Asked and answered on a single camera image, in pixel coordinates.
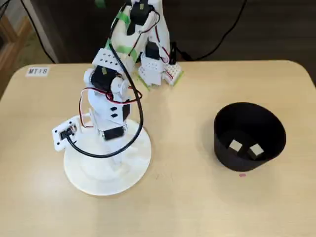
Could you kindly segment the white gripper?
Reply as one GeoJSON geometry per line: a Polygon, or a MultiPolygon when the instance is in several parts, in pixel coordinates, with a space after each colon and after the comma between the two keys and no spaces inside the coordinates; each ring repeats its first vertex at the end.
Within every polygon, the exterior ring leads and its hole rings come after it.
{"type": "MultiPolygon", "coordinates": [[[[99,144],[104,151],[117,151],[127,143],[127,124],[118,124],[110,121],[98,124],[99,144]]],[[[107,159],[108,171],[110,173],[121,173],[123,171],[122,154],[107,159]]]]}

